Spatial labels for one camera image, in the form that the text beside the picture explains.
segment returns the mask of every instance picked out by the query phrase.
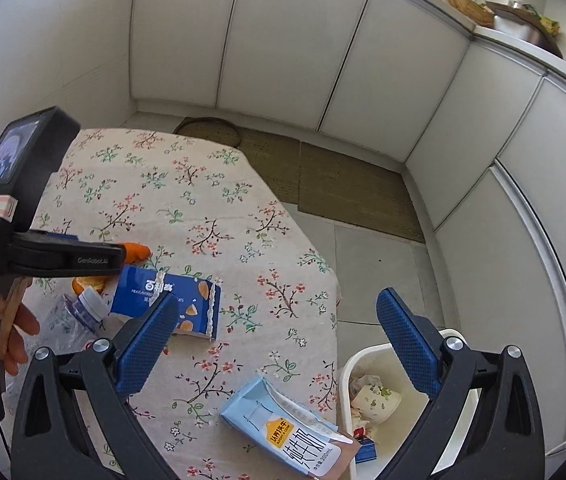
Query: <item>blue gripper pad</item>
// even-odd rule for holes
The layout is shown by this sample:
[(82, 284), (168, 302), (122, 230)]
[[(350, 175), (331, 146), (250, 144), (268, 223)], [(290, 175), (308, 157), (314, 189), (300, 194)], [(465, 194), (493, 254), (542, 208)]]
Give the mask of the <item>blue gripper pad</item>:
[(114, 387), (119, 397), (141, 391), (177, 323), (178, 299), (170, 292), (163, 292), (143, 316), (125, 323), (114, 340), (128, 339), (117, 358)]
[(435, 399), (441, 389), (438, 360), (412, 319), (412, 313), (392, 288), (376, 300), (376, 317), (418, 391)]

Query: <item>carrot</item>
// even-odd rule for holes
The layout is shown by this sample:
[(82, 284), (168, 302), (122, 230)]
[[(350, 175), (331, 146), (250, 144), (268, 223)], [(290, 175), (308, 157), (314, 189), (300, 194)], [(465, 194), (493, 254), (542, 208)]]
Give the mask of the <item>carrot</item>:
[(129, 265), (142, 262), (152, 255), (150, 248), (143, 244), (123, 242), (121, 245), (125, 247), (125, 263)]

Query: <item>table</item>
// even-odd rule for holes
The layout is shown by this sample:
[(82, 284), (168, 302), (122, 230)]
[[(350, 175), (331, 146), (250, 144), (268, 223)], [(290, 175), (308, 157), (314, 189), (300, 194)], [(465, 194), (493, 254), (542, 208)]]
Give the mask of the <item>table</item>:
[[(172, 336), (130, 405), (181, 477), (290, 478), (218, 409), (262, 373), (336, 418), (336, 275), (236, 149), (144, 130), (83, 130), (45, 189), (33, 228), (151, 247), (146, 267), (221, 285), (218, 338)], [(39, 319), (69, 280), (37, 279)], [(106, 290), (111, 301), (112, 290)], [(120, 320), (105, 320), (110, 332)], [(102, 461), (118, 463), (82, 408)]]

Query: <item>gray floor tile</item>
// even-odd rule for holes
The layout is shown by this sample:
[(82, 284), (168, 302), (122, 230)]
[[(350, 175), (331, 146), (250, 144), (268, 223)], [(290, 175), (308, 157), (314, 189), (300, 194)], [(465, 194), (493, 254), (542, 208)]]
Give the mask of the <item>gray floor tile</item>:
[(301, 231), (310, 239), (319, 254), (327, 260), (328, 265), (336, 270), (336, 237), (334, 224), (317, 216), (298, 214), (289, 211)]
[(418, 270), (420, 290), (423, 293), (425, 314), (436, 327), (444, 328), (445, 321), (443, 319), (441, 299), (438, 295), (438, 287), (436, 286), (434, 269), (429, 259), (428, 250), (421, 246), (412, 246), (412, 250), (414, 252), (414, 260), (416, 261), (416, 269)]
[(285, 210), (290, 213), (290, 215), (298, 213), (298, 206), (296, 204), (289, 202), (281, 202), (281, 204), (283, 205), (283, 207), (285, 207)]
[(387, 336), (380, 325), (339, 321), (336, 326), (338, 368), (343, 367), (352, 355), (363, 348), (388, 342)]
[(378, 323), (376, 297), (388, 286), (415, 314), (424, 314), (412, 245), (373, 232), (335, 226), (336, 274), (342, 301), (338, 320)]

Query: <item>white trash bin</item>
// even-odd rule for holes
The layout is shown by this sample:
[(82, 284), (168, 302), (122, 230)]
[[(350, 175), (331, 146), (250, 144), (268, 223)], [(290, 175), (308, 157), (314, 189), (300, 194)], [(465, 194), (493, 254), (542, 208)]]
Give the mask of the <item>white trash bin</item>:
[[(456, 330), (441, 330), (445, 337), (463, 336)], [(361, 377), (364, 374), (378, 375), (383, 386), (401, 394), (400, 404), (389, 418), (376, 427), (374, 442), (376, 444), (376, 459), (356, 464), (349, 464), (350, 480), (374, 480), (390, 462), (400, 445), (405, 441), (416, 424), (420, 414), (428, 403), (428, 396), (415, 390), (410, 378), (405, 373), (391, 343), (371, 346), (354, 354), (340, 370), (338, 391), (340, 397), (339, 427), (346, 433), (353, 434), (352, 417), (349, 411), (349, 378)], [(470, 428), (479, 396), (477, 390), (471, 390), (465, 402), (463, 412), (458, 420), (454, 433), (445, 448), (433, 472), (451, 466), (456, 460), (463, 445), (467, 431)], [(347, 478), (345, 472), (341, 480)]]

